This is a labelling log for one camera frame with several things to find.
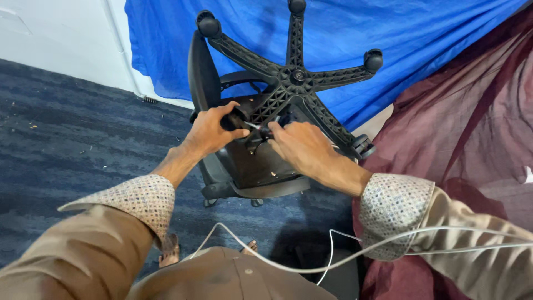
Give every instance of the blue cloth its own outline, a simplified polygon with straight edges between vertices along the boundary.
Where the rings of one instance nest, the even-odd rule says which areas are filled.
[[[372,48],[384,65],[371,80],[318,93],[349,130],[376,115],[406,88],[449,62],[526,0],[308,0],[304,63],[310,71],[359,66]],[[190,100],[187,56],[196,14],[208,9],[238,43],[285,64],[286,0],[127,0],[132,66],[155,92]],[[241,68],[211,48],[219,75]],[[223,96],[244,94],[241,85]]]

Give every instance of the bare foot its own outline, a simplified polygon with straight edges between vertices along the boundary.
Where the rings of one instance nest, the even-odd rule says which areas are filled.
[[[255,240],[252,240],[250,243],[248,243],[247,246],[250,247],[253,251],[257,252],[257,242]],[[243,248],[240,252],[246,255],[253,255],[253,253],[246,250],[246,248]]]
[[[159,255],[159,268],[170,266],[180,261],[180,245],[177,243],[177,236],[172,234],[170,237],[171,246],[169,250],[164,250]]]

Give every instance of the blue carpet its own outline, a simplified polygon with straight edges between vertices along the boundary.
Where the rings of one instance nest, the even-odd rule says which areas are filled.
[[[154,169],[179,144],[176,138],[186,136],[189,114],[120,89],[0,60],[0,266],[72,215],[57,207]],[[329,228],[352,232],[350,198],[318,183],[259,208],[231,198],[205,209],[203,186],[196,167],[176,191],[171,231],[180,238],[182,257],[216,222],[245,241],[256,239],[261,254],[288,265],[299,266],[293,259],[299,245],[305,267],[323,265]],[[240,248],[222,231],[206,246]],[[140,278],[157,269],[158,255],[150,252]]]

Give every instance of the sleeve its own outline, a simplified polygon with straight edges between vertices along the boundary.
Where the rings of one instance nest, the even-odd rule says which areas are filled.
[[[361,197],[359,219],[364,226],[364,246],[398,233],[428,226],[467,226],[519,235],[533,233],[485,214],[475,214],[460,201],[451,200],[434,183],[403,175],[374,174]],[[378,260],[394,260],[409,249],[414,252],[457,249],[517,242],[501,235],[460,230],[412,234],[368,253]],[[422,256],[435,270],[451,278],[474,299],[529,299],[533,297],[533,249],[514,247]]]
[[[2,298],[124,299],[152,242],[164,240],[173,206],[171,183],[147,175],[61,207],[86,211],[0,270]]]

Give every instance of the maroon fabric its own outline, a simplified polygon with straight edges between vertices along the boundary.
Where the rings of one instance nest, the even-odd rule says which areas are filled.
[[[364,167],[435,181],[452,198],[533,231],[533,6],[398,97]],[[353,228],[359,203],[353,203]],[[420,257],[370,261],[363,299],[467,299]]]

